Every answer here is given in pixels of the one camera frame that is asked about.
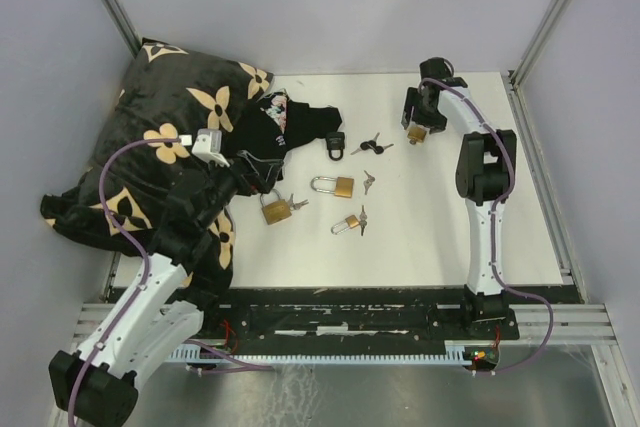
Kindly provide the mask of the large brass padlock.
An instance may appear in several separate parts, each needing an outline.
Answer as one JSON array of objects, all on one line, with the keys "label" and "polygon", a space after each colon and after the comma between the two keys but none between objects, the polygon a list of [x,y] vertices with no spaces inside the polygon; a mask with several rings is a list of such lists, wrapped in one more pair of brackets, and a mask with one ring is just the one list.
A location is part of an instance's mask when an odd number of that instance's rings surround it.
[{"label": "large brass padlock", "polygon": [[[268,202],[267,197],[269,195],[275,195],[276,199],[273,202]],[[262,193],[259,199],[261,211],[268,226],[284,221],[292,216],[288,202],[283,199],[277,189],[272,189],[268,194]]]}]

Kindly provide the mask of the black padlock key bunch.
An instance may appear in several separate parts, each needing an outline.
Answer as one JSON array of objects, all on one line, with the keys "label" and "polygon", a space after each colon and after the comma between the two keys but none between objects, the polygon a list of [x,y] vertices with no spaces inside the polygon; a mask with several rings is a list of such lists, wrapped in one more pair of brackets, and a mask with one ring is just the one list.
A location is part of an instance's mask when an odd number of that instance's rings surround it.
[{"label": "black padlock key bunch", "polygon": [[352,152],[352,155],[358,154],[360,152],[372,151],[376,155],[382,155],[387,149],[394,146],[393,143],[388,145],[381,145],[378,143],[378,138],[380,133],[377,132],[372,139],[363,141],[359,144],[359,146]]}]

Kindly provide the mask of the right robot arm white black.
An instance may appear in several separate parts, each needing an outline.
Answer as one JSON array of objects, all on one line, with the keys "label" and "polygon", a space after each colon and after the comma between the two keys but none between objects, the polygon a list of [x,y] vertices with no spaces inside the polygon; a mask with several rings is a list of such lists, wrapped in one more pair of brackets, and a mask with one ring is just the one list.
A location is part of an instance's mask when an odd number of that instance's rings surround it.
[{"label": "right robot arm white black", "polygon": [[401,125],[412,145],[449,127],[461,136],[455,186],[469,218],[470,265],[458,317],[463,333],[481,338],[509,313],[501,229],[515,187],[517,135],[492,126],[449,60],[432,57],[419,69],[419,85],[407,89]]}]

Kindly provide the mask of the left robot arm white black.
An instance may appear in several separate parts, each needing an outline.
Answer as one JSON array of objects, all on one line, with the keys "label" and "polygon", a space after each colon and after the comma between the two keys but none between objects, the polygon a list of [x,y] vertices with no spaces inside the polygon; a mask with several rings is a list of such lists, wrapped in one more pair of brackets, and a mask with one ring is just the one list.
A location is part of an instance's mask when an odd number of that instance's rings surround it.
[{"label": "left robot arm white black", "polygon": [[283,167],[246,150],[216,166],[174,176],[165,212],[132,284],[99,326],[72,353],[57,352],[49,363],[56,406],[74,426],[122,426],[156,370],[197,334],[209,337],[221,325],[220,311],[207,303],[169,300],[205,264],[214,247],[210,225],[236,195],[266,194]]}]

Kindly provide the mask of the small brass padlock long shackle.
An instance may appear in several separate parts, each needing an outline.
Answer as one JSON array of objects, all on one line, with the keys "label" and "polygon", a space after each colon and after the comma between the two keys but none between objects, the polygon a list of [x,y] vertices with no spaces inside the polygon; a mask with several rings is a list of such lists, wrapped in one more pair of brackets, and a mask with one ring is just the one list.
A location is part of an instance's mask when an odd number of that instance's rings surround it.
[{"label": "small brass padlock long shackle", "polygon": [[360,220],[357,216],[355,215],[350,215],[348,217],[346,217],[344,220],[334,224],[331,228],[330,228],[330,232],[333,235],[340,235],[343,234],[349,230],[355,229],[360,225]]}]

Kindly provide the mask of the large padlock key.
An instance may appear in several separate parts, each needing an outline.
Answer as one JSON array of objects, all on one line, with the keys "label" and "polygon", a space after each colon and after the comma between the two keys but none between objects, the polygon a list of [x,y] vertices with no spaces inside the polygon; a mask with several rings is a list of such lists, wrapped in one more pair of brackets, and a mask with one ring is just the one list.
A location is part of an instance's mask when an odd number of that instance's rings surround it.
[{"label": "large padlock key", "polygon": [[309,203],[309,201],[307,199],[304,199],[302,201],[296,202],[294,200],[294,195],[291,195],[289,197],[289,199],[287,200],[287,205],[289,207],[289,210],[294,212],[297,210],[300,210],[302,207],[306,206]]}]

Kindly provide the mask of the small padlock key bunch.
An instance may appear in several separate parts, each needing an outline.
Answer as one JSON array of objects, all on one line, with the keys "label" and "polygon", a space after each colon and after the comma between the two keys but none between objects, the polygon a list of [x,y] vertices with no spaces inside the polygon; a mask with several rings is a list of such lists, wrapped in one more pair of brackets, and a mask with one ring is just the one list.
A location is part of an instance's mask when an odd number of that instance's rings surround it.
[{"label": "small padlock key bunch", "polygon": [[362,206],[361,213],[359,215],[359,226],[360,226],[361,235],[364,235],[367,224],[368,224],[368,216],[365,211],[365,206]]}]

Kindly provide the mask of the medium brass padlock long shackle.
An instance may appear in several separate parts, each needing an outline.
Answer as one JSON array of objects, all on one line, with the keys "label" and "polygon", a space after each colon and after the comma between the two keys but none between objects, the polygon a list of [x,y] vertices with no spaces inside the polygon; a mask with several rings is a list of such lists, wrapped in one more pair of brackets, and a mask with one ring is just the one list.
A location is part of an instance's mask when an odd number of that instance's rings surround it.
[{"label": "medium brass padlock long shackle", "polygon": [[355,180],[351,177],[316,176],[310,181],[313,191],[339,198],[351,198]]}]

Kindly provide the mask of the black padlock with keys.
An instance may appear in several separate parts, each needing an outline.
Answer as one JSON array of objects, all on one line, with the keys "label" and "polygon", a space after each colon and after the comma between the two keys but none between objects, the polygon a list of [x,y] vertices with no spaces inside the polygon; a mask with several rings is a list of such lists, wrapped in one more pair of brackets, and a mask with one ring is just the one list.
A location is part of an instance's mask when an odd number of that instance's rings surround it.
[{"label": "black padlock with keys", "polygon": [[325,137],[328,157],[332,161],[340,161],[344,156],[346,135],[344,132],[330,132]]}]

